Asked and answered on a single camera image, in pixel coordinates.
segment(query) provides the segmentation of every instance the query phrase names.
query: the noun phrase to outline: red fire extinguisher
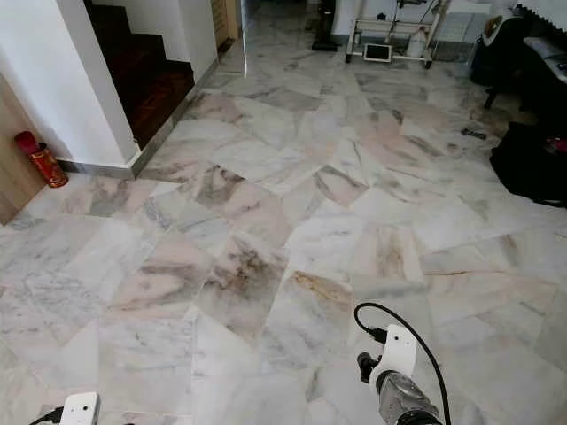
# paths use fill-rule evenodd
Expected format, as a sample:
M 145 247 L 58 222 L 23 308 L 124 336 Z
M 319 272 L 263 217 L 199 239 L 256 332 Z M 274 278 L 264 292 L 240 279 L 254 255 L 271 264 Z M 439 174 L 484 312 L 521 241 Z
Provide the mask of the red fire extinguisher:
M 65 186 L 69 179 L 45 143 L 38 143 L 29 131 L 19 133 L 14 140 L 42 174 L 48 186 L 51 188 Z

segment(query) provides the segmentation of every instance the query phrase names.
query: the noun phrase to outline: white container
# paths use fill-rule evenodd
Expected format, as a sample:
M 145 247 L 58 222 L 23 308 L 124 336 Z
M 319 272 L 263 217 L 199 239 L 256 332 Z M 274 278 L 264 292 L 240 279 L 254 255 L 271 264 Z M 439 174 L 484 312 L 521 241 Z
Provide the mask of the white container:
M 406 56 L 411 58 L 420 58 L 425 49 L 425 42 L 427 41 L 427 35 L 423 28 L 419 28 L 415 33 L 409 37 L 408 48 L 406 49 Z

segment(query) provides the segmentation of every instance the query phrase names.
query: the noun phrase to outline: white rack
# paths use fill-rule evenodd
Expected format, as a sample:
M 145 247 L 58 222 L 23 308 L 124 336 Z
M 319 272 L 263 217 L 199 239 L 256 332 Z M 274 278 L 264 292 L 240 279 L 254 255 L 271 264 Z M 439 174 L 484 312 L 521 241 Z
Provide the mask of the white rack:
M 437 33 L 441 19 L 445 15 L 447 4 L 448 0 L 439 0 L 439 7 L 435 8 L 436 11 L 433 13 L 433 22 L 431 24 L 424 24 L 421 22 L 393 22 L 388 20 L 363 19 L 355 17 L 353 19 L 353 24 L 351 25 L 351 33 L 348 37 L 348 44 L 346 45 L 345 62 L 347 64 L 350 63 L 353 56 L 364 56 L 364 52 L 357 49 L 360 46 L 363 31 L 387 33 L 388 36 L 386 37 L 384 44 L 390 44 L 390 37 L 394 37 L 396 34 L 412 35 L 421 28 L 427 36 L 422 56 L 414 58 L 405 55 L 392 54 L 392 60 L 417 60 L 423 62 L 425 69 L 429 69 L 433 63 L 431 42 Z

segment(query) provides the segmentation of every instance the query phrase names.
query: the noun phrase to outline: wooden staircase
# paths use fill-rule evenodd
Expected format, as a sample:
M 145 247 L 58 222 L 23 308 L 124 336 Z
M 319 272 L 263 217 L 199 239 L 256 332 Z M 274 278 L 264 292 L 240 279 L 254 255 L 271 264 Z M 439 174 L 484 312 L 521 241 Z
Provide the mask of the wooden staircase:
M 132 34 L 126 9 L 84 0 L 140 149 L 195 85 L 187 62 L 166 59 L 161 35 Z

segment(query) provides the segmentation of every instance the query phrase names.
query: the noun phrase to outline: black bag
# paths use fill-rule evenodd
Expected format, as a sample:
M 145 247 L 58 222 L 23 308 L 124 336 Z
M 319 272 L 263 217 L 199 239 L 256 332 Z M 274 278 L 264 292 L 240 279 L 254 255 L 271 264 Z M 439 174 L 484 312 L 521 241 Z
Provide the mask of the black bag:
M 535 126 L 511 122 L 490 163 L 506 189 L 533 202 L 567 206 L 567 153 Z

